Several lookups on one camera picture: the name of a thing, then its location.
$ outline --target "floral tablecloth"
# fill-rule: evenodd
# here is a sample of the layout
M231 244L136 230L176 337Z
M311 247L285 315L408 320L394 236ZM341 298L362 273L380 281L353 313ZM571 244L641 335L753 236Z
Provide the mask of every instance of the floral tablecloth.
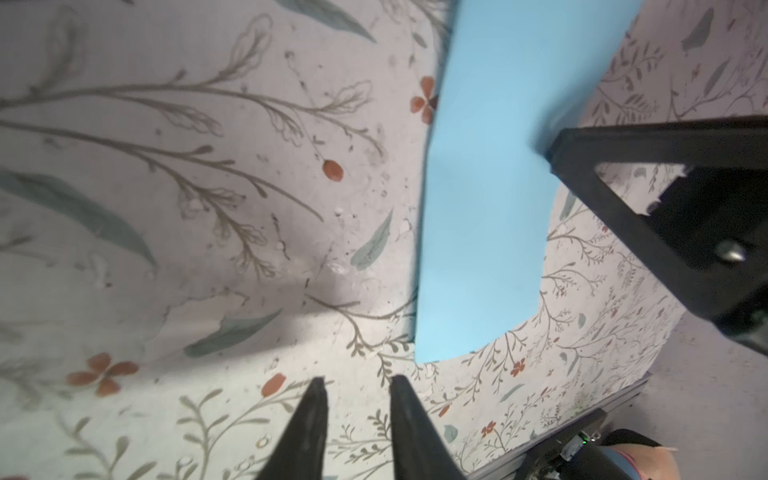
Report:
M314 376L324 475L391 478L398 372L472 472L646 372L683 309L564 188L538 313L413 362L451 9L0 5L0 478L250 478ZM764 0L649 0L583 125L766 111L765 25ZM648 161L604 171L640 208L678 175Z

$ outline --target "floor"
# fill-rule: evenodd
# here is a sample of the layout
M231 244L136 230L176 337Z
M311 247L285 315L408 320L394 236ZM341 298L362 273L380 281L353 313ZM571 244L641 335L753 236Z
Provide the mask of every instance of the floor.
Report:
M683 480L766 478L768 357L686 314L650 371L614 428L677 447Z

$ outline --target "table surface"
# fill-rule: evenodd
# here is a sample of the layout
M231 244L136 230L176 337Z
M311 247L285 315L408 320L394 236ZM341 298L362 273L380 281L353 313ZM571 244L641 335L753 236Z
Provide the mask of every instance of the table surface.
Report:
M248 477L314 376L325 475L391 478L396 373L471 472L642 377L683 308L563 187L538 313L413 362L451 7L0 6L0 478ZM649 0L582 124L765 112L767 16ZM642 209L678 170L602 174Z

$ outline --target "blue paper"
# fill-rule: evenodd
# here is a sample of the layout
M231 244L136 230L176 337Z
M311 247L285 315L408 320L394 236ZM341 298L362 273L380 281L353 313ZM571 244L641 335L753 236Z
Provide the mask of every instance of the blue paper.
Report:
M558 179L542 154L575 126L641 0L467 0L427 152L415 360L481 348L538 308Z

